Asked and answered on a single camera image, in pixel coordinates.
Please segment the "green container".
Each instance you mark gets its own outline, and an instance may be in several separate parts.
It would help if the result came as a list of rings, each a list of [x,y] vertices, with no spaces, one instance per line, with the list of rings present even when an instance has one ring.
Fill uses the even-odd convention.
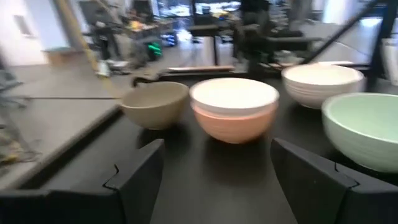
[[[147,54],[150,61],[156,61],[162,56],[161,46],[156,42],[150,42],[147,44]]]

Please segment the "wooden table side board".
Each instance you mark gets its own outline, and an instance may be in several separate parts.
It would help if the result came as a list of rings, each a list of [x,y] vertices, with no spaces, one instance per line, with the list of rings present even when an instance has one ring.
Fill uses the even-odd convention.
[[[322,65],[354,65],[351,61],[321,61],[316,62]],[[271,68],[282,70],[287,67],[295,66],[296,63],[260,63],[262,68]],[[188,72],[247,72],[249,68],[248,63],[235,65],[212,65],[202,67],[170,67],[164,70],[164,73],[188,73]]]

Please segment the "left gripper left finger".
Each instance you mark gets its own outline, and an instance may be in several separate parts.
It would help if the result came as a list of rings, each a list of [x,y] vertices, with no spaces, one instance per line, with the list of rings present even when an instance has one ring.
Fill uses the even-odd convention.
[[[0,224],[149,224],[162,181],[164,141],[95,167],[59,186],[0,191]]]

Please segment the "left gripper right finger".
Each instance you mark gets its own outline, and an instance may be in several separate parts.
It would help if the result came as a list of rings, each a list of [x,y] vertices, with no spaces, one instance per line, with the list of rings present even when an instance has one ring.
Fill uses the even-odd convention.
[[[271,160],[298,224],[398,224],[398,186],[281,139]]]

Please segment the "white bowl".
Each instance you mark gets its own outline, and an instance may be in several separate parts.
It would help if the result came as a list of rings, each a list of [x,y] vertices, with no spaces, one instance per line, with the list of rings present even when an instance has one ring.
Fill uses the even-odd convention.
[[[247,78],[213,78],[190,88],[192,103],[222,116],[247,116],[270,110],[279,100],[272,86]]]

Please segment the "green bowl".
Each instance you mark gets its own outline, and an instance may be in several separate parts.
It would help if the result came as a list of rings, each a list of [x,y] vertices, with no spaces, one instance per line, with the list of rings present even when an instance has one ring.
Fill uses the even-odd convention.
[[[322,115],[327,137],[343,155],[371,170],[398,173],[398,95],[333,96]]]

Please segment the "black vertical frame post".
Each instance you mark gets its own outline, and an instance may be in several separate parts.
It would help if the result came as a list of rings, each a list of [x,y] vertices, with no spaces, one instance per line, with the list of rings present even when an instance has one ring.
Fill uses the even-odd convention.
[[[398,0],[380,0],[386,3],[374,51],[369,64],[369,78],[386,78],[398,86],[398,40],[393,28],[398,12]]]

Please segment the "beige bowl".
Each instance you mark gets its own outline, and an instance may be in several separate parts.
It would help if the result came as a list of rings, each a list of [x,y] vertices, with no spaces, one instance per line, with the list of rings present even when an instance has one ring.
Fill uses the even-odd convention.
[[[188,86],[177,82],[155,82],[127,92],[121,98],[120,106],[136,125],[162,130],[178,122],[188,99]]]

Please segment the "pink bowl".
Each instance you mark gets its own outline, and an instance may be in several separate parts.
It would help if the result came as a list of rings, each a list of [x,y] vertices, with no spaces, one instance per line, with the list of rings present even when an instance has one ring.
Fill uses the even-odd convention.
[[[242,144],[267,132],[278,107],[279,103],[276,102],[269,109],[248,116],[219,116],[191,103],[201,128],[211,137],[231,144]]]

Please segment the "white plate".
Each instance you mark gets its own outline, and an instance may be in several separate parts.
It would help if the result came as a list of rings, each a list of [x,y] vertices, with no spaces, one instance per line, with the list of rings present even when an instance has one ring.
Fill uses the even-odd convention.
[[[320,109],[332,96],[364,89],[362,72],[339,65],[297,65],[284,69],[281,75],[287,93],[307,108]]]

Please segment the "black diagonal frame strut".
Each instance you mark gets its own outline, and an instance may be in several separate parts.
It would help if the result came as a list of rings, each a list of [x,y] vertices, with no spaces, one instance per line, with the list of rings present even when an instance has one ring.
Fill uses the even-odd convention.
[[[335,32],[321,47],[319,47],[316,51],[311,53],[308,57],[303,59],[300,64],[307,64],[317,58],[321,53],[323,53],[332,43],[338,40],[343,34],[345,34],[348,30],[350,30],[361,18],[363,18],[366,14],[371,12],[373,8],[380,2],[384,2],[385,0],[372,0],[369,2],[357,15],[351,18],[342,28],[340,28],[337,32]]]

